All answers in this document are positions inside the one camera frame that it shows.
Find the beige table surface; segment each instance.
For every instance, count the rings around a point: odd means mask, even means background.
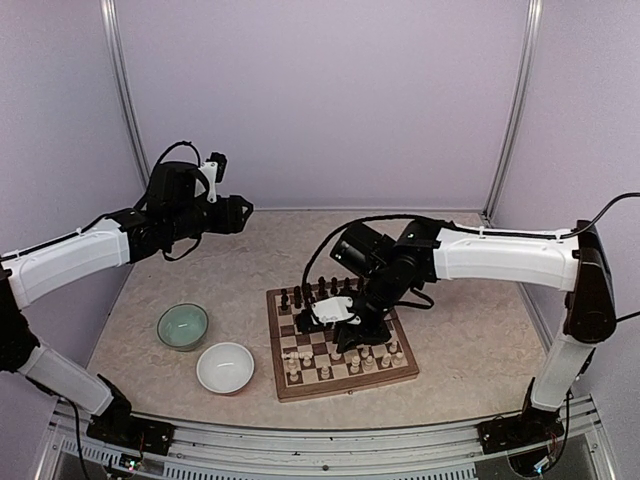
[[[265,291],[299,284],[306,262],[327,233],[363,215],[256,212],[243,233],[206,235],[200,248],[179,262],[168,263],[156,255],[137,264],[89,369],[114,382],[136,411],[218,424],[374,428],[453,421],[520,408],[544,352],[516,286],[488,280],[428,284],[424,291],[436,302],[432,310],[398,308],[420,367],[417,379],[352,395],[278,402]],[[479,224],[474,214],[430,216]],[[397,236],[405,224],[374,226]],[[320,275],[347,275],[328,253],[327,249],[312,270],[312,283]],[[204,344],[189,353],[169,350],[156,337],[158,318],[180,302],[197,303],[210,316]],[[251,382],[232,397],[210,393],[196,378],[198,357],[218,342],[245,345],[255,359]]]

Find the white wall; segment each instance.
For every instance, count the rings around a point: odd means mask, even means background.
[[[571,227],[640,190],[640,3],[546,0],[540,41],[497,224]],[[598,224],[618,315],[640,309],[640,200]],[[562,295],[531,288],[555,332]],[[621,324],[578,384],[594,396],[622,478],[640,470],[640,320]]]
[[[99,2],[3,2],[0,112],[0,251],[68,233],[140,195]],[[125,274],[102,272],[24,314],[40,338],[86,363]],[[53,404],[0,374],[0,477],[27,477]]]
[[[234,162],[258,207],[480,210],[527,0],[117,2],[148,160]]]

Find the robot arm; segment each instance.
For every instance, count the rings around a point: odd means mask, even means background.
[[[139,446],[145,430],[150,430],[147,439],[162,431],[170,440],[168,424],[131,417],[131,404],[113,384],[41,342],[21,310],[63,285],[158,251],[175,260],[168,255],[179,240],[194,239],[193,249],[203,233],[241,232],[253,205],[240,196],[216,195],[215,184],[222,180],[225,167],[226,158],[215,153],[201,166],[159,163],[136,208],[102,215],[84,229],[0,257],[0,313],[7,329],[0,339],[0,371],[20,373],[89,412],[95,420],[89,434],[93,430],[101,440]],[[168,448],[167,440],[156,442],[156,453]]]
[[[331,256],[366,279],[363,291],[321,300],[298,316],[299,330],[335,325],[344,352],[390,338],[384,317],[408,291],[441,279],[485,278],[533,283],[567,292],[566,319],[526,394],[522,414],[479,426],[486,453],[562,435],[558,411],[595,345],[609,338],[616,319],[611,274],[600,240],[587,222],[571,230],[518,232],[414,220],[398,240],[363,223],[345,230]]]

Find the green bowl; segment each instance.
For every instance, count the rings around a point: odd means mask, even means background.
[[[207,312],[193,303],[175,305],[158,321],[158,338],[167,347],[180,352],[195,349],[209,328]]]

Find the chessboard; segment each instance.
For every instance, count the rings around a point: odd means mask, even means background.
[[[339,281],[338,285],[342,287],[344,281]],[[318,285],[311,286],[311,289],[313,296],[319,298]],[[293,302],[282,308],[284,290],[267,292],[271,355],[280,402],[352,393],[418,376],[418,364],[395,309],[385,319],[391,331],[389,342],[375,346],[359,345],[357,349],[340,355],[333,343],[333,329],[310,334],[298,331],[295,317],[301,308],[296,308]],[[286,288],[286,292],[289,298],[293,298],[293,287]]]

